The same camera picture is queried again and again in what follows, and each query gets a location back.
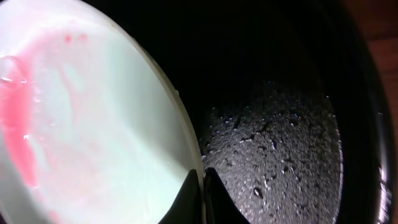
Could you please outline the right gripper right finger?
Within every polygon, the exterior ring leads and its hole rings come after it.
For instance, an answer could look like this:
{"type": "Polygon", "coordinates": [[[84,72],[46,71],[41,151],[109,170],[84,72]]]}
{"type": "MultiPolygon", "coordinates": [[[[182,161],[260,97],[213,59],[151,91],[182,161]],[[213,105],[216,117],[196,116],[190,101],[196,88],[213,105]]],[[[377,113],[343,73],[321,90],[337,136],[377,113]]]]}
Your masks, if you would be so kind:
{"type": "Polygon", "coordinates": [[[207,224],[249,224],[214,168],[205,169],[204,184],[207,224]]]}

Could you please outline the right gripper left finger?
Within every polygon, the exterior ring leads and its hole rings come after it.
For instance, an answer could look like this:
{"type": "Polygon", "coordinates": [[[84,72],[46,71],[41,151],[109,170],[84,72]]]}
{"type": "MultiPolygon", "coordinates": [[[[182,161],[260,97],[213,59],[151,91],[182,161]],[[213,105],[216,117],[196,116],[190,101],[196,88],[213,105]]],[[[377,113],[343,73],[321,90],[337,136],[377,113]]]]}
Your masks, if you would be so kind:
{"type": "Polygon", "coordinates": [[[188,172],[171,208],[159,224],[202,224],[201,193],[197,171],[188,172]]]}

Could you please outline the light blue plate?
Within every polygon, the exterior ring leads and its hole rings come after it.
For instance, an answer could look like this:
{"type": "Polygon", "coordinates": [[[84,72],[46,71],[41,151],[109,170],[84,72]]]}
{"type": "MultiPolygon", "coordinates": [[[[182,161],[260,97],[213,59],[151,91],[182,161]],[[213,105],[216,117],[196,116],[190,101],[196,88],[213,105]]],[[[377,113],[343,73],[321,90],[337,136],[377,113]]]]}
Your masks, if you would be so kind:
{"type": "Polygon", "coordinates": [[[159,223],[203,165],[156,61],[83,1],[1,2],[1,222],[159,223]]]}

